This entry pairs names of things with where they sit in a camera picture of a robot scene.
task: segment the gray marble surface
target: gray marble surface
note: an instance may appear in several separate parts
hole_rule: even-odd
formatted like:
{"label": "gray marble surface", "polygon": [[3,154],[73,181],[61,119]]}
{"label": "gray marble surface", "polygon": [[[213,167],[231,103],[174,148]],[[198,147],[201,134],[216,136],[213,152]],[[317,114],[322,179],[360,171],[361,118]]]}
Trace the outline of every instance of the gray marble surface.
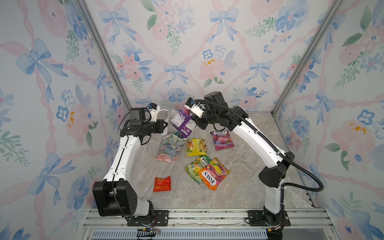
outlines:
{"label": "gray marble surface", "polygon": [[[287,150],[271,114],[250,114],[250,117],[269,139]],[[216,157],[231,171],[216,191],[204,182],[199,185],[185,171],[184,168],[197,159],[197,156],[185,157],[185,147],[173,163],[155,160],[161,136],[153,134],[151,141],[139,149],[132,168],[130,183],[138,197],[152,201],[155,208],[262,208],[265,190],[258,174],[265,167],[263,161],[234,133],[230,134],[235,147],[216,151],[211,131],[214,131],[211,124],[206,130],[196,129],[190,139],[205,139],[208,156]],[[171,191],[153,192],[154,178],[168,176],[171,177]],[[288,169],[286,180],[302,184],[294,167]],[[285,207],[312,208],[306,191],[289,186],[285,190]]]}

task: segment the candy bag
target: candy bag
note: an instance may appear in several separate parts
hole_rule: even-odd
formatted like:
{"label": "candy bag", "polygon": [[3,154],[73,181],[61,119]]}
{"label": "candy bag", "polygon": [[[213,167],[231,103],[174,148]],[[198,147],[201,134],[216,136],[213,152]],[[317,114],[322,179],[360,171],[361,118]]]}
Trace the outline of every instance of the candy bag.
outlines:
{"label": "candy bag", "polygon": [[187,149],[185,151],[185,156],[200,156],[207,154],[207,144],[204,139],[196,138],[188,140]]}
{"label": "candy bag", "polygon": [[231,171],[228,171],[217,158],[214,158],[205,168],[200,170],[199,175],[205,184],[215,191],[230,173]]}
{"label": "candy bag", "polygon": [[170,191],[170,176],[167,178],[155,177],[154,192]]}
{"label": "candy bag", "polygon": [[198,184],[200,184],[203,180],[201,179],[199,172],[201,169],[205,168],[210,162],[211,159],[208,156],[202,155],[198,157],[193,163],[185,167],[185,170]]}
{"label": "candy bag", "polygon": [[227,129],[223,131],[211,132],[211,135],[214,138],[216,150],[232,148],[235,146],[232,142],[231,136],[229,136],[229,131]]}
{"label": "candy bag", "polygon": [[190,110],[183,107],[170,122],[186,138],[196,128],[196,123],[191,118]]}
{"label": "candy bag", "polygon": [[184,147],[187,139],[181,139],[173,133],[161,140],[156,159],[166,162],[174,162],[179,156],[181,149]]}

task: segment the purple candy bag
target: purple candy bag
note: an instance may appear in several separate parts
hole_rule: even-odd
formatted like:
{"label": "purple candy bag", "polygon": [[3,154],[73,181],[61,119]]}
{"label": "purple candy bag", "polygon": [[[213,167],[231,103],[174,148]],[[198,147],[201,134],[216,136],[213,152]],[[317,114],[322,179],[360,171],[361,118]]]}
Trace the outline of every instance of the purple candy bag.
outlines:
{"label": "purple candy bag", "polygon": [[189,137],[196,127],[195,121],[191,120],[191,118],[190,110],[182,108],[170,122],[186,138]]}
{"label": "purple candy bag", "polygon": [[235,146],[227,129],[223,131],[211,132],[211,135],[214,138],[216,150],[232,148]]}

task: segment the vent grille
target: vent grille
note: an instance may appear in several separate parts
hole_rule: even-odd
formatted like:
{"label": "vent grille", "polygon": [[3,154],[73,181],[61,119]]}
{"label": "vent grille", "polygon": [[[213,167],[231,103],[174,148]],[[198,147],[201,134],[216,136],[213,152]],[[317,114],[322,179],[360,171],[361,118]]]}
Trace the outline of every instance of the vent grille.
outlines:
{"label": "vent grille", "polygon": [[[137,229],[95,229],[92,240],[150,239]],[[161,229],[153,239],[268,239],[265,229]]]}

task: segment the pink candy bag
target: pink candy bag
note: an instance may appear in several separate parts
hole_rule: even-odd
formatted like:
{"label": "pink candy bag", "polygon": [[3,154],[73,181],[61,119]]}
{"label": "pink candy bag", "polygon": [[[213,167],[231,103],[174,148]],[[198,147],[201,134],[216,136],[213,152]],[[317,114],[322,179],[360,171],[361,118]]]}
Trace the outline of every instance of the pink candy bag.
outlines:
{"label": "pink candy bag", "polygon": [[229,131],[227,129],[223,131],[211,132],[211,135],[214,138],[216,150],[232,148],[235,146],[232,142],[231,136],[229,136]]}

